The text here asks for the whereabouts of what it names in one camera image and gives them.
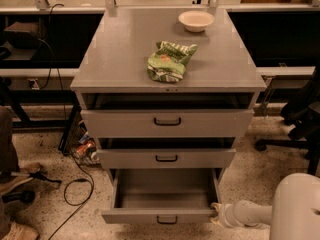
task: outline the drawer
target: drawer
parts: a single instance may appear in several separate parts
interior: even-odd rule
[[[83,110],[95,137],[242,137],[253,110]]]
[[[235,149],[118,149],[98,150],[104,169],[226,168]]]
[[[220,202],[213,169],[119,169],[106,223],[207,223]]]

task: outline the pants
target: pants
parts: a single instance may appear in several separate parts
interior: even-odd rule
[[[0,106],[0,171],[19,171],[17,152],[12,143],[12,115]],[[0,184],[8,178],[0,176]],[[0,239],[10,230],[10,218],[4,214],[4,205],[0,196]]]

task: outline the green bag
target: green bag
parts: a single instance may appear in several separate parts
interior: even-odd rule
[[[167,41],[157,42],[159,50],[148,59],[148,75],[154,81],[179,82],[198,46],[184,46]]]

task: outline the gray cabinet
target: gray cabinet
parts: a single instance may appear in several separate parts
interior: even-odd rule
[[[180,12],[107,10],[71,85],[113,184],[111,207],[100,207],[107,223],[210,222],[265,89],[223,10],[197,35],[177,22]],[[147,56],[163,38],[199,45],[179,83],[147,76]]]

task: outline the drawer handle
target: drawer handle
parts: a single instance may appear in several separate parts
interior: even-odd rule
[[[164,224],[164,225],[174,225],[178,223],[178,217],[177,216],[165,216],[161,219],[160,216],[157,216],[157,222],[158,224]]]
[[[153,122],[158,126],[177,126],[181,124],[181,117],[176,120],[158,120],[157,118],[153,118]]]
[[[156,156],[156,160],[157,162],[165,162],[165,163],[170,163],[170,162],[176,162],[178,160],[178,155],[175,155],[174,157],[172,157],[172,159],[170,158],[161,158],[161,156]]]

